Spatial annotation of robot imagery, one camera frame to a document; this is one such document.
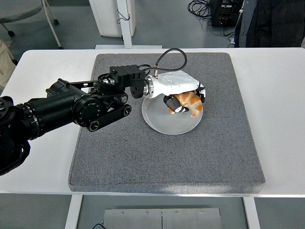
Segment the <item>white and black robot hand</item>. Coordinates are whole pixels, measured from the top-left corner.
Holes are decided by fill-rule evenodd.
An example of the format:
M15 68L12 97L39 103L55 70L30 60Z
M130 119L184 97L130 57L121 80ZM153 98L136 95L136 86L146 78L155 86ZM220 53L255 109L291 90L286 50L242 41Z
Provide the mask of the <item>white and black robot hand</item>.
M190 112L191 117L197 117L203 110L206 90L198 80L181 70L147 76L143 96L152 99L161 94L171 114Z

